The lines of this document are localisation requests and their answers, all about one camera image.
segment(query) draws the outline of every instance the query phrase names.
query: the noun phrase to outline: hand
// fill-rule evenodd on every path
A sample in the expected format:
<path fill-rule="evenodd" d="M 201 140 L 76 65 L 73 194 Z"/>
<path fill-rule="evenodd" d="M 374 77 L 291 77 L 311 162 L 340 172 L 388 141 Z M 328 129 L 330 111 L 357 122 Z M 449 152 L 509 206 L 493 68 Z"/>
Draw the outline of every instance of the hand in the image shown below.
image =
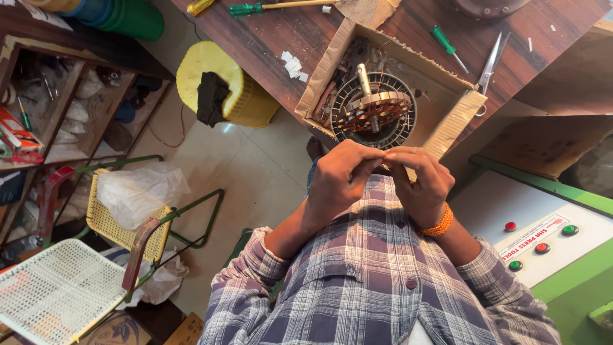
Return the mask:
<path fill-rule="evenodd" d="M 383 163 L 383 157 L 382 150 L 348 139 L 320 158 L 306 199 L 307 228 L 321 229 L 360 200 L 368 177 Z"/>
<path fill-rule="evenodd" d="M 445 215 L 445 199 L 455 179 L 426 150 L 398 146 L 386 150 L 386 161 L 396 185 L 396 195 L 402 207 L 422 229 L 437 226 Z M 417 174 L 411 183 L 406 169 Z"/>

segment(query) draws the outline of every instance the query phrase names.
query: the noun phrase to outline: machine label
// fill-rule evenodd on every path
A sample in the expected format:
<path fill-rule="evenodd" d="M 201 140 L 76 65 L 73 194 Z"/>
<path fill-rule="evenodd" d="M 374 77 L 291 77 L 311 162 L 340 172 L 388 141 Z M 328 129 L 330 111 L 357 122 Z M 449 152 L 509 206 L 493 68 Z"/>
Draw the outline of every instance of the machine label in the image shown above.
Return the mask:
<path fill-rule="evenodd" d="M 502 260 L 511 261 L 568 223 L 570 223 L 570 220 L 560 215 L 552 214 L 498 253 L 502 256 Z"/>

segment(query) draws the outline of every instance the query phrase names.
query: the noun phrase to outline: black cloth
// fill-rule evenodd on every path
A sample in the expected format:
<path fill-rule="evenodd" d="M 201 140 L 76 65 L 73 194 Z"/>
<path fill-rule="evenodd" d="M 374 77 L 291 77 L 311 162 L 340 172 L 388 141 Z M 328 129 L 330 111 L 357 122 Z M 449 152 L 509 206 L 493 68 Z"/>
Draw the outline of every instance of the black cloth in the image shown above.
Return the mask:
<path fill-rule="evenodd" d="M 228 84 L 215 72 L 203 72 L 198 86 L 198 121 L 211 128 L 218 122 L 227 121 L 223 116 L 223 103 L 228 93 Z"/>

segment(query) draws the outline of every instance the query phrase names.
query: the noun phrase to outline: plaid shirt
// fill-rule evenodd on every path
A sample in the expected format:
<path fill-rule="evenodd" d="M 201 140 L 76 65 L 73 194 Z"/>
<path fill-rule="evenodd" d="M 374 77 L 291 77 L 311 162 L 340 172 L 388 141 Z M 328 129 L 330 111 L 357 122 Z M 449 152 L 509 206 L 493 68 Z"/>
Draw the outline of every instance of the plaid shirt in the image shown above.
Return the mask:
<path fill-rule="evenodd" d="M 454 267 L 418 236 L 390 177 L 372 175 L 362 199 L 295 259 L 264 247 L 269 228 L 215 276 L 199 344 L 408 344 L 416 319 L 435 344 L 560 344 L 546 306 L 482 238 Z M 276 307 L 268 292 L 285 277 Z"/>

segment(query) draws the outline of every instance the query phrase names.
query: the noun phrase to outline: perforated chair seat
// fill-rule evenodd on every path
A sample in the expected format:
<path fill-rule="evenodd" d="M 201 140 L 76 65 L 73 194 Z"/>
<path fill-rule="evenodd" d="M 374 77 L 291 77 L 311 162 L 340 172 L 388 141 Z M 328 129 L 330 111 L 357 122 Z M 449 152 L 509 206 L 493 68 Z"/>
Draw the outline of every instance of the perforated chair seat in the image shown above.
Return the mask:
<path fill-rule="evenodd" d="M 91 191 L 89 193 L 89 205 L 87 207 L 87 225 L 95 232 L 119 244 L 127 250 L 132 249 L 136 232 L 124 230 L 115 222 L 113 216 L 99 200 L 96 198 L 96 190 L 98 186 L 98 177 L 100 174 L 108 173 L 106 169 L 98 169 L 94 171 L 94 178 L 91 182 Z M 157 210 L 153 217 L 157 219 L 164 218 L 170 213 L 170 207 L 164 206 Z M 149 238 L 145 246 L 143 258 L 148 261 L 159 260 L 164 252 L 164 244 L 170 222 L 162 224 Z"/>
<path fill-rule="evenodd" d="M 125 269 L 67 239 L 0 274 L 0 321 L 35 344 L 65 345 L 121 301 Z"/>

